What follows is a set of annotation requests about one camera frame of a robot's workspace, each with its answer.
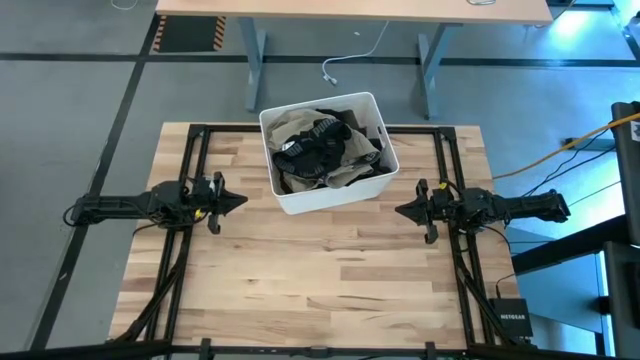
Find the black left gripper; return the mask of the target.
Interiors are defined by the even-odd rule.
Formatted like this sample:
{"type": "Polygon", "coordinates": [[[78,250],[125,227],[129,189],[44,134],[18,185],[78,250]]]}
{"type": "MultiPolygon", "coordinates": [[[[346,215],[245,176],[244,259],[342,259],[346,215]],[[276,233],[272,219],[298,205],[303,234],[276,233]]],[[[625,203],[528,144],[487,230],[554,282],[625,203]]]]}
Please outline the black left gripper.
{"type": "MultiPolygon", "coordinates": [[[[220,172],[215,172],[212,177],[200,176],[198,178],[198,196],[200,205],[208,213],[207,228],[212,234],[220,233],[219,216],[222,213],[222,191],[224,190],[224,177],[220,172]]],[[[223,191],[223,213],[228,214],[248,201],[248,198],[228,190],[223,191]]]]}

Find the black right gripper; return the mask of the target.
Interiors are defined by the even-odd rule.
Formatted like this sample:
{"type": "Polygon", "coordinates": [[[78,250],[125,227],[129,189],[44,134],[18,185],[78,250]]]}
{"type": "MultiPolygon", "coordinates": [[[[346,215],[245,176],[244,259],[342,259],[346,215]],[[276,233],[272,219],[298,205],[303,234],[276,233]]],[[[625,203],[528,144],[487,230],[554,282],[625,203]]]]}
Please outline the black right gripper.
{"type": "Polygon", "coordinates": [[[428,195],[428,183],[426,179],[420,179],[416,186],[416,197],[413,201],[406,204],[402,204],[396,207],[396,212],[414,223],[423,223],[426,226],[427,232],[425,235],[425,242],[427,244],[433,244],[439,237],[437,226],[435,221],[447,223],[450,218],[449,204],[451,201],[451,191],[448,188],[447,183],[443,183],[444,188],[437,188],[431,195],[428,195]],[[422,201],[421,207],[423,212],[415,210],[420,206],[420,200],[422,201]]]}

